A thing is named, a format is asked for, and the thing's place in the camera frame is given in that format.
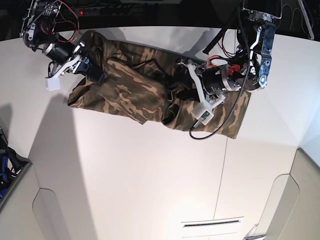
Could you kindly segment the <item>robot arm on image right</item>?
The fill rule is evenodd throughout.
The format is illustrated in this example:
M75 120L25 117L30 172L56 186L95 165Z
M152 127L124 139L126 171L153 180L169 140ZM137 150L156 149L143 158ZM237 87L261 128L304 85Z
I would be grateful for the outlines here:
M220 46L224 56L210 56L204 63L180 59L167 89L179 86L179 99L215 106L227 93L252 92L267 86L276 34L274 20L282 18L281 0L242 0L211 42L208 55Z

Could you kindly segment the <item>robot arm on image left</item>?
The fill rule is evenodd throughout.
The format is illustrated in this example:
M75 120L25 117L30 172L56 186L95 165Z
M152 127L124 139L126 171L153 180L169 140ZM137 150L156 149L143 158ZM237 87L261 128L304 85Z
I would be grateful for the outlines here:
M65 73L83 75L94 83L104 79L102 67L90 57L88 41L79 36L83 13L63 0L31 1L20 37L26 47L50 59L47 83L59 83Z

